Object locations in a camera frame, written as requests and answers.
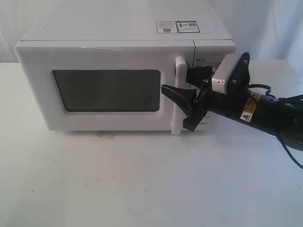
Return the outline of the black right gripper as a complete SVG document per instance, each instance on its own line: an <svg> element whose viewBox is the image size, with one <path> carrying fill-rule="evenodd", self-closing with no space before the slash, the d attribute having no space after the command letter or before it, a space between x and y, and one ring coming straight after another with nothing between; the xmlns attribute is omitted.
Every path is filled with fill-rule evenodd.
<svg viewBox="0 0 303 227"><path fill-rule="evenodd" d="M205 66L187 70L186 82L200 89L199 92L197 88L182 89L169 85L161 86L162 94L174 102L186 115L183 127L189 131L194 131L204 119L216 95L229 95L214 92L211 78L212 66Z"/></svg>

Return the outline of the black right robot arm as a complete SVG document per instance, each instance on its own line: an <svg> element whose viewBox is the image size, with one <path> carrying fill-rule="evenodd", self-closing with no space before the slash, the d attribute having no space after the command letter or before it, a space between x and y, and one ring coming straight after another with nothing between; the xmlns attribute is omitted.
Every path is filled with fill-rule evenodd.
<svg viewBox="0 0 303 227"><path fill-rule="evenodd" d="M252 88L270 89L262 84L249 84L247 66L231 71L227 80L227 93L216 92L211 84L215 78L211 66L189 69L187 83L200 89L197 98L187 105L183 126L194 131L207 111L245 124L275 136L283 146L303 149L303 97L275 98L251 91Z"/></svg>

